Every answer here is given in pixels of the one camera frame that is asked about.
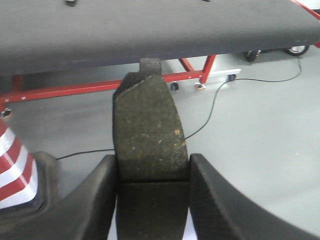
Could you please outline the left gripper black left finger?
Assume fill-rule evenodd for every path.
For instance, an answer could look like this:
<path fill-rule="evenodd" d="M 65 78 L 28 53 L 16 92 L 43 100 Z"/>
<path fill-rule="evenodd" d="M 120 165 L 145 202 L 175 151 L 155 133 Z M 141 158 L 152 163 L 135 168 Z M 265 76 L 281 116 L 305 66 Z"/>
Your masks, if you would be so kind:
<path fill-rule="evenodd" d="M 3 228 L 2 240 L 106 240 L 117 192 L 117 160 L 106 155 L 69 195 L 28 220 Z"/>

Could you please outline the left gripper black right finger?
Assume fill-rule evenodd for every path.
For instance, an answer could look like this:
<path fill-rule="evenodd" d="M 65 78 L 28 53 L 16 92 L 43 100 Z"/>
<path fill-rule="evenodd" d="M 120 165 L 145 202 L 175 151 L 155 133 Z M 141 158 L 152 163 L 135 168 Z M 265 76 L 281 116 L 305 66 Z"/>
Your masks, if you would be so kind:
<path fill-rule="evenodd" d="M 317 240 L 250 200 L 200 153 L 190 155 L 189 208 L 199 240 Z"/>

